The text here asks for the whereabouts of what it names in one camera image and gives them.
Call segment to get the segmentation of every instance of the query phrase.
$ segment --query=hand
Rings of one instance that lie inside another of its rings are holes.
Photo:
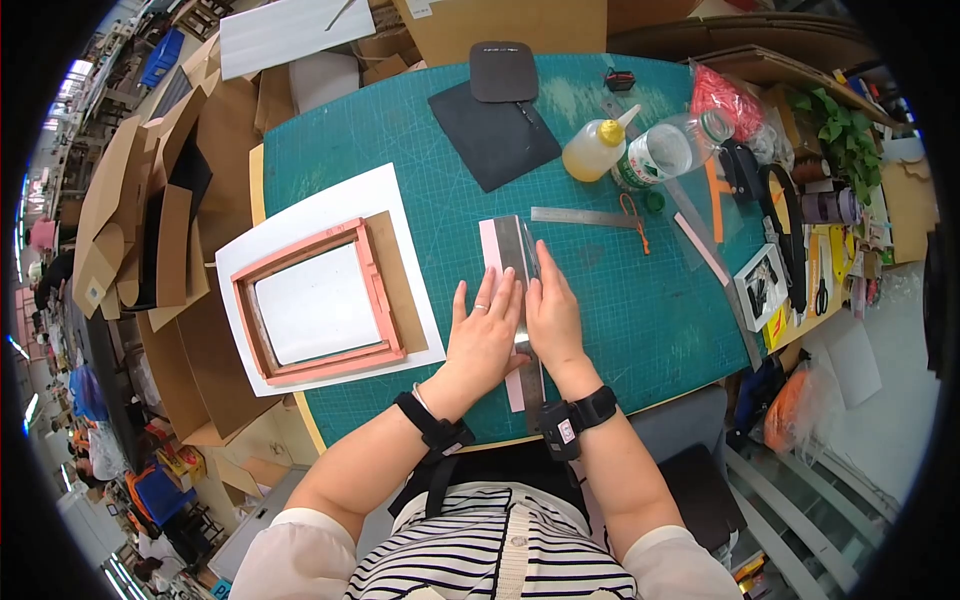
[[[467,283],[461,281],[453,295],[446,363],[419,386],[420,397],[438,419],[448,418],[448,411],[459,418],[507,373],[530,362],[525,354],[511,355],[520,321],[522,286],[514,269],[508,267],[491,300],[494,275],[495,269],[487,269],[469,317]]]
[[[603,385],[584,353],[580,307],[543,240],[537,242],[539,279],[527,290],[527,332],[530,346],[550,372],[565,400],[579,400]]]

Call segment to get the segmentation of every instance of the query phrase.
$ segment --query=green cutting mat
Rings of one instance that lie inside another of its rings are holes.
[[[685,66],[617,55],[537,57],[540,96],[534,106],[562,146],[587,121],[604,117],[600,102],[610,94],[602,81],[611,61],[618,70],[636,75],[634,89],[619,97],[624,108],[642,105],[635,120],[641,130],[686,109],[691,78]],[[268,217],[335,183],[394,164],[444,343],[457,282],[466,279],[472,294],[483,274],[478,221],[511,214],[529,221],[533,205],[620,210],[618,191],[609,177],[580,183],[566,174],[559,159],[485,194],[426,103],[433,94],[468,78],[465,64],[398,75],[288,121],[264,140]],[[709,215],[704,170],[682,177],[681,184],[702,214]],[[759,209],[743,211],[742,219],[743,228],[720,247],[732,273],[763,244]],[[689,271],[665,215],[646,216],[650,242],[646,256],[639,235],[631,229],[552,223],[531,223],[530,229],[546,241],[577,295],[587,354],[625,412],[683,394],[749,364],[720,284],[706,265]],[[330,445],[438,367],[309,390],[305,395]],[[558,397],[551,381],[547,396]],[[527,435],[523,413],[510,412],[502,384],[466,419],[478,444]]]

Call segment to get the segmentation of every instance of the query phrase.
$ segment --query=silver bracelet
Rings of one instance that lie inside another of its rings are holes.
[[[420,403],[420,406],[423,407],[423,410],[430,413],[430,416],[435,419],[436,417],[434,416],[433,412],[430,410],[430,407],[427,406],[426,402],[423,401],[423,398],[420,397],[420,391],[417,389],[419,385],[420,385],[419,383],[414,383],[414,389],[412,392],[410,392],[410,394],[412,394],[413,397],[417,399],[417,402]]]

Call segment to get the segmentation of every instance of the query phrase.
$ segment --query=plastic water bottle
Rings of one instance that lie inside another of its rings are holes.
[[[564,146],[564,168],[576,180],[597,181],[627,149],[626,129],[640,110],[634,105],[619,119],[596,119],[580,129]]]
[[[682,112],[660,121],[627,147],[610,170],[628,190],[641,190],[700,168],[733,135],[734,122],[718,108]]]

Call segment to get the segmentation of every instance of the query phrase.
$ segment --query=woman's right hand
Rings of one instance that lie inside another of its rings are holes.
[[[564,400],[579,400],[603,382],[584,353],[577,299],[542,240],[537,242],[537,258],[541,280],[530,280],[526,298],[530,346]]]

